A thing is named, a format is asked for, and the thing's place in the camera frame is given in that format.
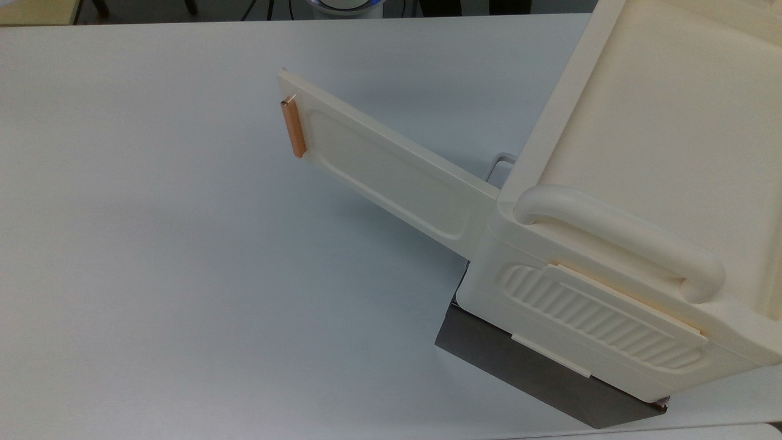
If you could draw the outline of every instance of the white table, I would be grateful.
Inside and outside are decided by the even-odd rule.
[[[464,262],[297,160],[274,76],[480,174],[587,20],[0,29],[0,438],[591,431],[434,346]],[[619,429],[779,419],[776,367]]]

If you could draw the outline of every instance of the cable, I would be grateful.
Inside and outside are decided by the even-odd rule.
[[[249,12],[253,9],[253,6],[255,6],[255,1],[256,0],[252,0],[250,2],[249,6],[247,6],[247,10],[245,11],[245,15],[242,16],[242,19],[240,21],[247,20],[247,16],[249,15]]]
[[[266,9],[266,21],[271,21],[272,12],[274,12],[274,0],[269,0],[269,7]]]

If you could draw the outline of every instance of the copper strip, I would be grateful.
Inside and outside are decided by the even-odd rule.
[[[281,103],[282,116],[285,117],[285,124],[288,126],[288,136],[291,139],[293,154],[296,157],[303,157],[307,151],[307,144],[304,143],[304,132],[301,129],[301,120],[299,119],[299,110],[296,108],[295,96],[285,98]]]

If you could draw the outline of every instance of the plastic box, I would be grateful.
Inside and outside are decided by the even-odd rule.
[[[782,2],[602,0],[502,190],[301,78],[294,149],[472,263],[456,299],[653,402],[782,362]]]

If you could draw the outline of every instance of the chair leg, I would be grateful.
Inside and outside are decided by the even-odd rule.
[[[274,12],[274,0],[269,0],[269,7],[266,9],[266,21],[271,21],[272,12]]]
[[[190,15],[198,15],[198,5],[196,5],[196,0],[185,0],[185,4],[188,6],[188,12]]]
[[[106,18],[109,16],[109,6],[106,5],[106,0],[92,0],[92,4],[98,10],[98,14]]]

